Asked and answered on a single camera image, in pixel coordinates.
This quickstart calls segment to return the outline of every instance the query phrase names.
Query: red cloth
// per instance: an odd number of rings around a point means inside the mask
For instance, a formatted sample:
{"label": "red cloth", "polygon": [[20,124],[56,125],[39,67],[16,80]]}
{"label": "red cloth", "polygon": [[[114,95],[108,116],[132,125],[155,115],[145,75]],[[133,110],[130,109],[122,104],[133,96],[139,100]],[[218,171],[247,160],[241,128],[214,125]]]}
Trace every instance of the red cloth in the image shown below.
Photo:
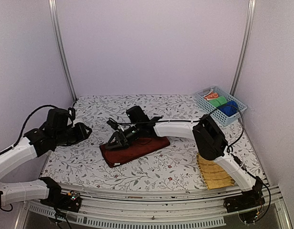
{"label": "red cloth", "polygon": [[102,156],[110,168],[123,165],[146,154],[165,148],[170,145],[166,137],[139,138],[132,142],[127,149],[108,150],[104,145],[100,146]]}

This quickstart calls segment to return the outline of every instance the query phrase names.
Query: white patterned cloth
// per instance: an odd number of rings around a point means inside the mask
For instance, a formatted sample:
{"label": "white patterned cloth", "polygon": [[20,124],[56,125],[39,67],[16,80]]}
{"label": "white patterned cloth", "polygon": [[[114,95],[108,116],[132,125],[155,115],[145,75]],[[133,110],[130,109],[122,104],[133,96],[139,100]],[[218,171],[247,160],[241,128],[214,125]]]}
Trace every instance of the white patterned cloth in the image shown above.
{"label": "white patterned cloth", "polygon": [[[191,95],[116,95],[83,96],[74,108],[76,117],[93,129],[90,138],[70,147],[58,147],[49,156],[43,177],[56,182],[83,187],[118,190],[190,190],[206,188],[196,163],[198,152],[195,141],[169,137],[171,145],[131,161],[109,168],[99,145],[106,143],[113,129],[106,124],[109,117],[118,122],[129,122],[125,111],[139,105],[145,113],[163,119],[199,119],[205,112]],[[219,125],[229,143],[241,132],[238,121],[227,127]],[[263,172],[244,134],[234,145],[237,155],[253,174]]]}

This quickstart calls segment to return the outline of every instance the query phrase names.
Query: blue object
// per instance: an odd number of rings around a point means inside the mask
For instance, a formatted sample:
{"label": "blue object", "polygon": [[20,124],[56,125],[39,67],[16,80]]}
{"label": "blue object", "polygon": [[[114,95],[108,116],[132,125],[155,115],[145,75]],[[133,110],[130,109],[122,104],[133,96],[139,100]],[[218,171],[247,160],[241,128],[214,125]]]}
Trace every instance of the blue object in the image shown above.
{"label": "blue object", "polygon": [[[238,105],[235,101],[229,101],[226,104],[229,104],[229,105],[232,105],[232,106],[235,106],[238,108]],[[224,106],[224,107],[219,108],[219,110],[222,111],[224,114],[226,114],[228,117],[237,113],[237,110],[231,106]]]}

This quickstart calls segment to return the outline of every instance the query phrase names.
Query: woven mat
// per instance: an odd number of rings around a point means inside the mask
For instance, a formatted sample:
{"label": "woven mat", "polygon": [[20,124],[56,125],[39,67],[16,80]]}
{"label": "woven mat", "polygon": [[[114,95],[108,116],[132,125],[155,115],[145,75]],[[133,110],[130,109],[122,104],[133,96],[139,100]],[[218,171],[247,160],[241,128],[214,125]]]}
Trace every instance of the woven mat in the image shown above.
{"label": "woven mat", "polygon": [[234,186],[234,180],[221,166],[202,158],[199,154],[196,157],[197,163],[207,186],[207,189]]}

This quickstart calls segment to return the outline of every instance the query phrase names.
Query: green sponge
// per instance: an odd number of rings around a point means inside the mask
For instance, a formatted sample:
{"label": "green sponge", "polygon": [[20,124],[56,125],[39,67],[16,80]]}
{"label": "green sponge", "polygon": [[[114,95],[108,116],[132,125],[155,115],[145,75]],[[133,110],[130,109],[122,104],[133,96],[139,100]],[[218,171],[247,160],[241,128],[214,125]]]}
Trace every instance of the green sponge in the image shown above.
{"label": "green sponge", "polygon": [[227,100],[224,96],[220,96],[219,98],[217,99],[212,99],[209,101],[211,105],[215,106],[215,107],[219,107],[223,104],[226,104],[227,103]]}

